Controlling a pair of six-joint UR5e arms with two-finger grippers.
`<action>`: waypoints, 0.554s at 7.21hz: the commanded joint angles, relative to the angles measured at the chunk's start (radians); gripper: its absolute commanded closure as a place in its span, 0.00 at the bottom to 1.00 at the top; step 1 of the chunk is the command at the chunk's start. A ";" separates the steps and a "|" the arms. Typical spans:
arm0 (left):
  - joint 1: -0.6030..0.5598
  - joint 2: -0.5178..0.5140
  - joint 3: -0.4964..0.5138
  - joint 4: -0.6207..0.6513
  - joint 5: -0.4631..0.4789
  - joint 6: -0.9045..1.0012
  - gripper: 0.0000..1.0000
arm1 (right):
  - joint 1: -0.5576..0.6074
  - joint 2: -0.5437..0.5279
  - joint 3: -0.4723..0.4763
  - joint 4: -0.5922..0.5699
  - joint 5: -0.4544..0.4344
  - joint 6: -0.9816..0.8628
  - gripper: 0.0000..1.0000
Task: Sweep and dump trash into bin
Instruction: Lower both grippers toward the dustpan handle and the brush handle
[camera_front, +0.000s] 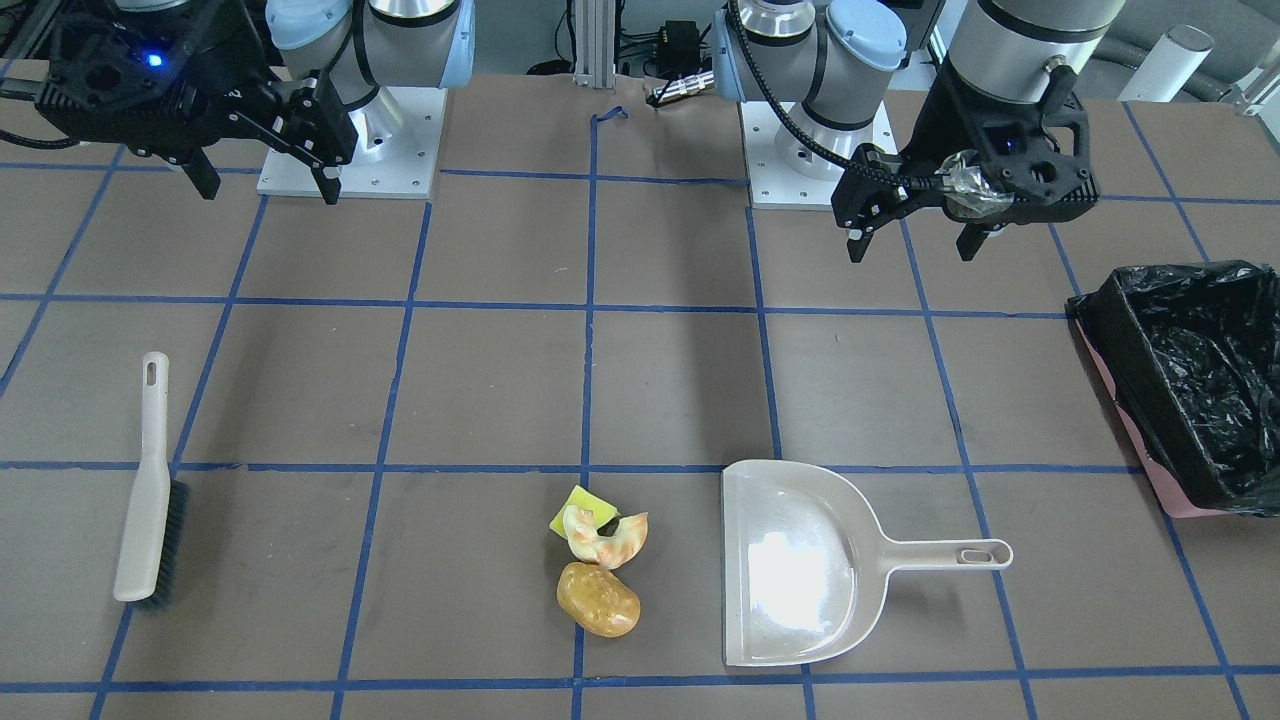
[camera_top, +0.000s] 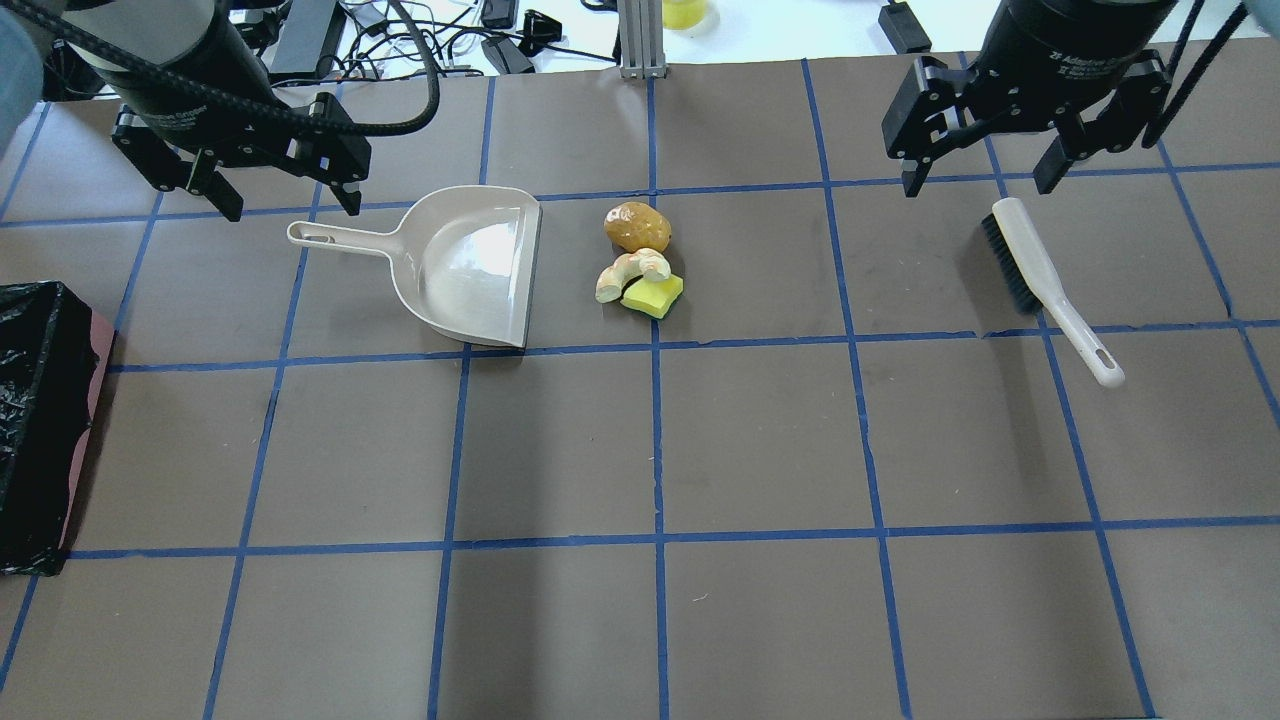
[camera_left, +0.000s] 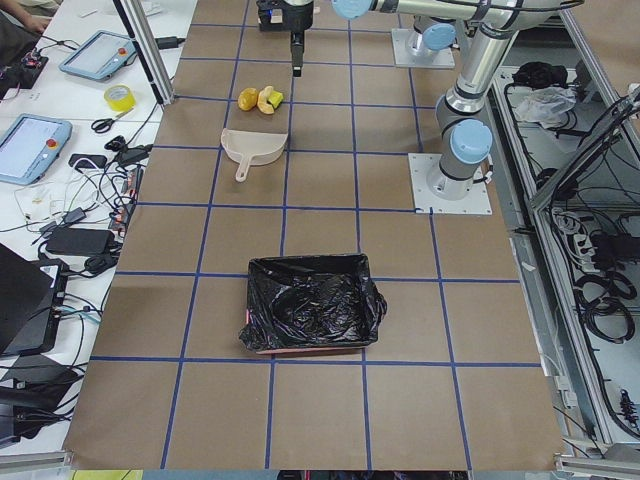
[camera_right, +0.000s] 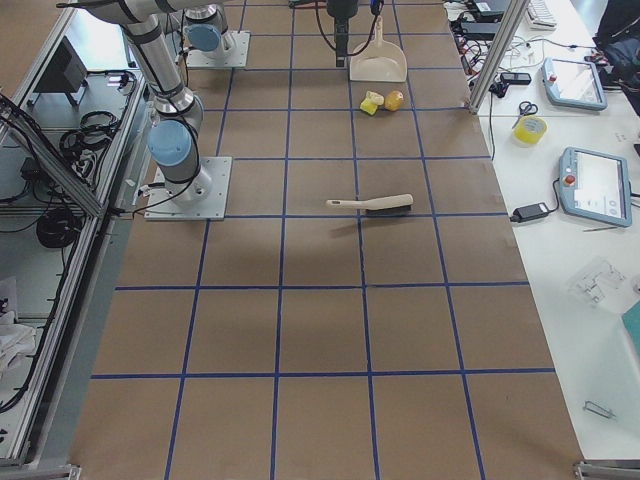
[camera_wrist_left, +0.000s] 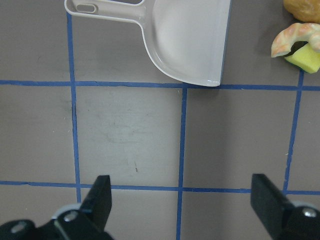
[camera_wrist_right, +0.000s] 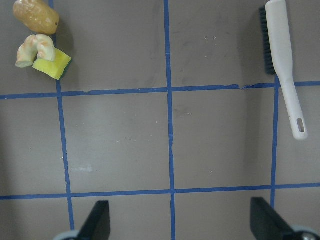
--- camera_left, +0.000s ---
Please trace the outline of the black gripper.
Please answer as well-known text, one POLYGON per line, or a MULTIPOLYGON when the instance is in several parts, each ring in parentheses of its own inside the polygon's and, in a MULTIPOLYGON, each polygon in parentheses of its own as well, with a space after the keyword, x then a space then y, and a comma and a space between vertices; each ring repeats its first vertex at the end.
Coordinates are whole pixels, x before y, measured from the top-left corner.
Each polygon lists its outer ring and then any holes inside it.
POLYGON ((290 31, 292 74, 302 76, 304 64, 304 31, 313 24, 314 1, 258 0, 257 11, 261 31, 290 31))

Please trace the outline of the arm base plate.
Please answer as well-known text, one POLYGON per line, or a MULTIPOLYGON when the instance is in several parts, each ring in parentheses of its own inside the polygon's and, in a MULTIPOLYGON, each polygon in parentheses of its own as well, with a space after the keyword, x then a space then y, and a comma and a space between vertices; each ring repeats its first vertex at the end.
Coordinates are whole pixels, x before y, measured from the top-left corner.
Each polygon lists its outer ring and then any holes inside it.
POLYGON ((394 62, 400 68, 453 70, 455 60, 449 46, 434 50, 429 47, 427 33, 395 28, 391 31, 394 62))
POLYGON ((414 211, 418 214, 476 215, 493 213, 482 167, 467 180, 452 180, 439 166, 440 154, 409 153, 414 211))

